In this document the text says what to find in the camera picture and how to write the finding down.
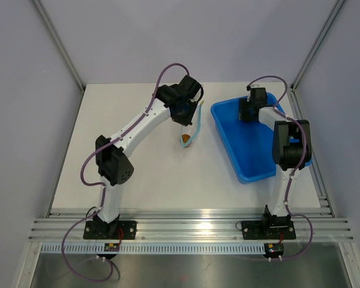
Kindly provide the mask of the orange fruit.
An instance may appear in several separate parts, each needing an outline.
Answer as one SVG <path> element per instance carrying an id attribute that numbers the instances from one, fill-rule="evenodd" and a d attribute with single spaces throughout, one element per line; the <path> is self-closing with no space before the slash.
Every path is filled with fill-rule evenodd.
<path id="1" fill-rule="evenodd" d="M 184 148 L 187 148 L 191 145 L 193 139 L 189 134 L 182 134 L 181 135 L 181 143 Z"/>

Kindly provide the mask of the clear zip top bag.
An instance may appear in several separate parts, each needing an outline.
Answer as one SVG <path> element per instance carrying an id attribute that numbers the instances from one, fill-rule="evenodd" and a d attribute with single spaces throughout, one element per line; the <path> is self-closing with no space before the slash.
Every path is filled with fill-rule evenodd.
<path id="1" fill-rule="evenodd" d="M 181 143 L 181 135 L 182 134 L 189 134 L 193 139 L 192 143 L 197 139 L 197 137 L 200 133 L 200 129 L 201 129 L 201 116 L 202 116 L 203 104 L 204 104 L 204 101 L 202 100 L 201 103 L 197 105 L 196 111 L 191 120 L 191 124 L 188 126 L 181 127 L 180 138 L 179 138 L 181 146 L 182 146 L 182 143 Z"/>

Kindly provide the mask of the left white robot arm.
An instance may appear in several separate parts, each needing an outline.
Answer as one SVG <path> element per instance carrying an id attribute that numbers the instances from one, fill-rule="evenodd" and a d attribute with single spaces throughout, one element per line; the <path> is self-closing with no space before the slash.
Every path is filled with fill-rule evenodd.
<path id="1" fill-rule="evenodd" d="M 141 115 L 109 138 L 97 138 L 95 147 L 101 151 L 96 154 L 95 163 L 104 188 L 101 209 L 93 221 L 103 238 L 110 239 L 117 234 L 123 187 L 134 172 L 130 161 L 133 151 L 168 119 L 183 127 L 191 125 L 203 94 L 202 85 L 188 75 L 179 83 L 159 86 Z"/>

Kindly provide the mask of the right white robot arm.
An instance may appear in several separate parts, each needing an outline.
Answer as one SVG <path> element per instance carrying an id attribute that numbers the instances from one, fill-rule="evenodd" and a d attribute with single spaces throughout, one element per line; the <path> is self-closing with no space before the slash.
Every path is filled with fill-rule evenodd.
<path id="1" fill-rule="evenodd" d="M 265 88 L 247 86 L 249 95 L 239 101 L 239 118 L 246 123 L 258 122 L 273 131 L 272 159 L 276 165 L 274 188 L 260 220 L 242 221 L 245 240 L 295 239 L 295 228 L 289 208 L 296 180 L 311 161 L 310 123 L 295 120 L 268 103 Z"/>

